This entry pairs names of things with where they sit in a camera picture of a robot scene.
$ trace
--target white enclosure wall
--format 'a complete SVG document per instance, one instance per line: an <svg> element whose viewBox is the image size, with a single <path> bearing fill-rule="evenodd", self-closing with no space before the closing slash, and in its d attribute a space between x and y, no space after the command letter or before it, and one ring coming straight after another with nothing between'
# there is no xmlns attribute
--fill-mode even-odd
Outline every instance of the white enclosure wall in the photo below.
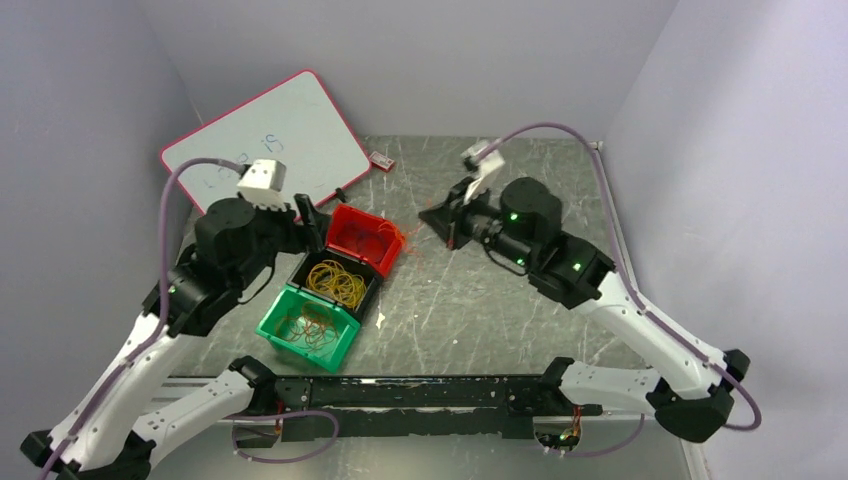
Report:
<svg viewBox="0 0 848 480"><path fill-rule="evenodd" d="M752 358L716 479L848 471L846 52L845 2L681 2L606 137L640 284Z"/></svg>
<svg viewBox="0 0 848 480"><path fill-rule="evenodd" d="M158 149L196 127L133 2L0 6L0 478L79 402L156 282ZM176 202L179 240L188 202Z"/></svg>
<svg viewBox="0 0 848 480"><path fill-rule="evenodd" d="M677 0L140 3L204 120L311 68L359 134L596 140Z"/></svg>

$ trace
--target red plastic bin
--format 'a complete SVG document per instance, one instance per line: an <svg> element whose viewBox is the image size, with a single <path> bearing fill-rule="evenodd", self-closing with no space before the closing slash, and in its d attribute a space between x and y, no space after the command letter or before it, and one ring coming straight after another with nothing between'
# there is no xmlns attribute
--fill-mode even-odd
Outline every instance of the red plastic bin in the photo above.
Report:
<svg viewBox="0 0 848 480"><path fill-rule="evenodd" d="M345 204L333 211L327 247L364 260L383 278L389 275L406 238L383 217Z"/></svg>

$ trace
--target metal table surface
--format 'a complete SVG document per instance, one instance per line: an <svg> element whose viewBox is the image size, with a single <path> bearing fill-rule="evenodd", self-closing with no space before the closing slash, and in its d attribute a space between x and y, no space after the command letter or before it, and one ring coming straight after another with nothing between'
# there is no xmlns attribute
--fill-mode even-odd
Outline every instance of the metal table surface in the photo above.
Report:
<svg viewBox="0 0 848 480"><path fill-rule="evenodd" d="M386 174L372 169L346 192L349 205L412 232L417 213L441 202L466 172L460 154L477 139L364 137L367 151L394 159ZM563 228L609 251L603 210L587 154L568 140L515 139L501 148L507 166L493 192L521 176L545 183L563 200ZM331 212L335 201L321 208ZM183 245L193 241L189 222ZM541 373L555 356L591 364L640 368L642 360L597 324L542 297L526 278L504 272L474 243L449 251L426 226L410 235L384 283L340 375ZM227 314L210 341L190 352L174 376L214 377L239 356L252 355L278 374L326 374L254 333L300 256L279 255L277 274L249 304ZM246 295L261 284L260 276Z"/></svg>

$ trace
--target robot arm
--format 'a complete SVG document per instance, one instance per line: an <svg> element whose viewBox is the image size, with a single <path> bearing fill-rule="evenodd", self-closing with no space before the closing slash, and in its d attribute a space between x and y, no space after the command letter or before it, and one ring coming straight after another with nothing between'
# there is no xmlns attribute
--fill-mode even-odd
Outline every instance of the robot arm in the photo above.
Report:
<svg viewBox="0 0 848 480"><path fill-rule="evenodd" d="M282 196L284 175L285 167L279 162L257 160L239 181L239 197L215 202L198 219L196 243L168 272L170 306L165 328L117 378L83 429L70 436L72 425L99 387L156 331L156 286L121 350L79 406L49 432L33 432L24 441L21 449L33 463L43 466L67 441L53 467L60 479L145 478L152 466L192 436L273 396L274 374L244 357L208 388L141 416L185 354L207 341L218 320L238 305L243 291L266 266L273 265L279 252L322 247L329 217L319 214L307 196L296 195L303 223L295 223L295 212Z"/></svg>
<svg viewBox="0 0 848 480"><path fill-rule="evenodd" d="M420 212L419 218L449 249L462 248L471 240L479 242L492 261L527 276L545 297L599 322L652 366L624 370L558 358L546 376L556 379L555 386L565 399L577 405L602 404L650 414L680 438L706 441L727 422L733 406L733 387L716 369L741 381L748 357L738 350L722 352L708 345L641 295L645 307L640 308L609 257L590 242L561 230L562 202L537 180L524 177L508 184L499 209L489 205L488 189L469 196L469 189L481 183L479 174L491 171L485 167L490 157L477 163L478 174L454 185L442 204ZM497 156L491 161L499 168L503 160ZM491 185L486 179L482 183ZM492 252L512 266L496 260ZM706 360L652 322L648 311L696 346Z"/></svg>

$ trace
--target purple cable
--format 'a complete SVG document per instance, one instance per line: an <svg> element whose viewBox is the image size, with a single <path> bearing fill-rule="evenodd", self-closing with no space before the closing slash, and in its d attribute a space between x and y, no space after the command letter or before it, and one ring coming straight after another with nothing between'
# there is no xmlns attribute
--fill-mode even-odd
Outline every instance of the purple cable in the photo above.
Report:
<svg viewBox="0 0 848 480"><path fill-rule="evenodd" d="M194 158L191 159L179 167L177 167L171 176L168 177L168 181L165 182L165 188L162 190L162 198L159 203L159 223L157 227L157 234L159 240L159 252L160 252L160 269L159 269L159 323L156 325L156 329L153 330L153 333L150 334L147 339L143 342L139 343L132 352L127 355L123 362L119 363L114 370L112 370L109 375L103 380L103 383L95 390L94 394L91 396L91 399L88 401L88 404L83 407L77 419L71 425L71 428L68 429L68 434L65 439L59 442L59 445L56 446L56 450L50 455L47 459L47 462L44 464L44 467L41 468L41 472L38 475L38 480L45 480L47 475L50 474L50 470L53 468L53 465L57 460L62 456L68 446L71 444L71 439L76 437L82 427L85 425L85 422L88 421L89 418L97 411L97 408L103 403L103 400L106 398L106 395L115 385L115 382L118 381L121 374L126 371L127 367L131 365L136 358L138 358L145 350L150 348L156 340L159 338L159 335L162 333L162 330L165 328L165 325L168 322L168 307L170 306L170 298L168 294L168 252L167 252L167 220L168 220L168 198L170 196L171 190L174 188L174 184L177 183L177 178L189 167L193 167L195 165L201 164L211 164L211 165L219 165L221 167L229 168L236 173L241 173L242 167L236 163L233 163L229 160L223 160L219 158Z"/></svg>
<svg viewBox="0 0 848 480"><path fill-rule="evenodd" d="M256 463L269 463L269 464L284 464L284 463L295 463L303 460L309 460L310 458L317 457L318 455L324 453L328 448L330 448L333 443L336 442L336 439L339 438L339 421L336 417L329 412L324 412L321 410L303 410L300 412L289 412L289 413L281 413L279 415L265 415L265 416L257 416L257 417L242 417L242 416L230 416L227 417L230 420L242 420L242 421L250 421L250 422L264 422L269 420L287 420L290 418L303 418L303 417L324 417L330 419L333 422L333 436L327 440L324 445L321 445L317 449L307 453L306 455L301 455L299 457L294 458L262 458L262 457L254 457L253 455L248 455L242 452L238 448L238 442L236 441L236 428L233 428L232 439L233 439L233 452L239 457L249 460L251 462Z"/></svg>
<svg viewBox="0 0 848 480"><path fill-rule="evenodd" d="M613 217L613 214L612 214L612 199L610 198L610 193L609 193L610 190L609 190L609 185L607 183L607 179L604 176L603 165L601 164L601 157L598 154L598 152L595 149L593 149L591 147L591 145L589 145L589 142L586 141L586 139L583 137L583 135L580 135L580 133L577 132L577 130L574 130L573 128L571 128L567 125L563 125L561 123L555 123L555 122L534 123L534 124L531 124L531 125L527 125L525 127L521 127L518 130L516 130L512 133L509 133L504 137L496 139L489 146L484 148L483 151L481 151L479 154L477 154L477 158L478 159L486 158L486 155L488 155L488 154L492 153L494 150L500 148L501 145L503 145L504 143L506 143L508 140L512 139L513 137L520 135L520 134L522 134L522 133L524 133L528 130L533 130L535 128L543 128L543 127L555 128L557 130L562 130L563 132L568 133L569 135L574 137L580 143L580 145L583 146L584 149L586 149L586 152L589 153L589 158L592 160L592 169L595 172L595 181L598 183L598 188L600 190L601 204L603 205L604 214L606 215L607 235L609 236L610 244L611 244L611 247L612 247L613 260L615 261L616 265L619 265L622 269L624 269L625 268L624 256L621 253L621 247L619 247L618 242L615 240L616 234L615 234L615 223L614 223L614 220L613 220L614 217ZM658 317L655 313L648 310L645 303L642 301L641 298L639 298L638 292L633 287L633 285L630 283L630 279L627 277L627 275L622 274L622 275L619 275L619 276L621 277L621 281L624 283L624 288L627 290L627 293L630 295L630 298L633 299L633 303L636 304L636 306L639 308L639 310L642 310L644 312L645 316L648 319L650 319L651 322L654 323L654 325L659 327L662 331L667 333L671 338L675 339L678 343L680 343L681 345L686 347L686 349L689 350L690 352L692 352L692 354L695 355L695 357L698 358L698 360L709 365L710 368L712 368L719 375L721 375L721 377L724 380L726 380L727 383L729 383L731 386L733 386L733 388L735 388L739 392L739 394L742 395L742 398L744 398L745 401L748 402L748 405L751 406L751 411L754 414L754 420L749 425L732 425L732 424L729 424L729 425L725 425L724 427L728 428L730 430L739 430L739 431L756 430L760 426L760 424L762 423L762 412L760 411L759 405L757 405L757 402L754 400L754 397L751 396L751 394L748 392L748 390L745 387L743 387L742 384L739 383L738 380L733 378L733 375L731 375L729 372L727 372L727 370L725 370L720 365L712 362L709 359L709 357L706 354L704 354L703 352L701 352L700 350L698 350L698 348L695 347L695 345L692 345L691 342L686 340L686 338L684 338L682 335L680 335L679 333L674 331L674 329L669 327L668 324L663 322L662 319L660 317Z"/></svg>

